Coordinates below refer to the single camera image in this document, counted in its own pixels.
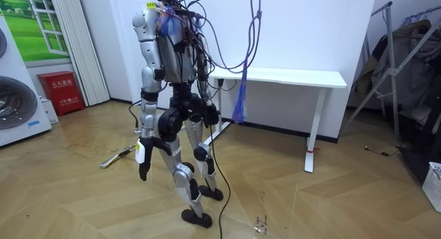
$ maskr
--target washing machine door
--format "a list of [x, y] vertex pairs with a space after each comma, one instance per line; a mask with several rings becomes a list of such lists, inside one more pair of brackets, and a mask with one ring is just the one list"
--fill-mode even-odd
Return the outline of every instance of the washing machine door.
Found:
[[5, 34], [0, 29], [0, 58], [5, 54], [6, 51], [6, 37]]
[[37, 97], [24, 83], [0, 76], [0, 129], [28, 121], [37, 110]]

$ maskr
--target wooden floor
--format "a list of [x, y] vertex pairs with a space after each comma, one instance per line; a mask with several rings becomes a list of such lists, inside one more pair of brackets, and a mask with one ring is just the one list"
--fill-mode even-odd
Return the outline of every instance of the wooden floor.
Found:
[[[108, 102], [68, 114], [51, 132], [0, 149], [1, 239], [219, 238], [225, 201], [203, 199], [211, 229], [182, 221], [187, 207], [158, 152], [146, 183], [133, 154], [99, 169], [137, 140], [127, 107]], [[369, 117], [337, 145], [319, 142], [312, 174], [303, 171], [305, 138], [230, 126], [215, 143], [232, 187], [224, 238], [441, 238], [441, 214], [399, 154], [364, 150], [395, 151], [390, 129]], [[181, 143], [183, 159], [196, 165], [184, 134]], [[217, 181], [227, 195], [219, 172]]]

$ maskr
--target washing machine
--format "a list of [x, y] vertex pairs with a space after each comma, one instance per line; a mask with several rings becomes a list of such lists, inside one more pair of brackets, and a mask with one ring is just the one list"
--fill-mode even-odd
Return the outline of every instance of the washing machine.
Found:
[[0, 12], [0, 146], [50, 128], [28, 69]]

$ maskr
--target white basket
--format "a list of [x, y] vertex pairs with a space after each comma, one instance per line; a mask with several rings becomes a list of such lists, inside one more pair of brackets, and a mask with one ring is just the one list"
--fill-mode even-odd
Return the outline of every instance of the white basket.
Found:
[[441, 212], [441, 164], [429, 164], [429, 173], [427, 173], [422, 190], [425, 192], [435, 210]]

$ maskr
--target green field picture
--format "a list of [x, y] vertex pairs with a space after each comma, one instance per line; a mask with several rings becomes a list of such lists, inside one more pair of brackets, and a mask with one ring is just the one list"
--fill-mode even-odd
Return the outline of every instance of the green field picture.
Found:
[[[43, 0], [35, 0], [35, 2], [38, 8], [45, 9]], [[48, 0], [48, 5], [51, 10], [54, 9], [50, 0]], [[0, 0], [0, 9], [25, 62], [68, 58], [68, 56], [49, 52], [39, 24], [30, 9], [29, 0]], [[48, 13], [39, 13], [39, 16], [43, 22], [44, 29], [61, 31], [55, 14], [50, 15], [54, 21], [55, 28], [50, 23]], [[53, 50], [66, 51], [62, 36], [61, 47], [55, 34], [48, 34], [48, 37]]]

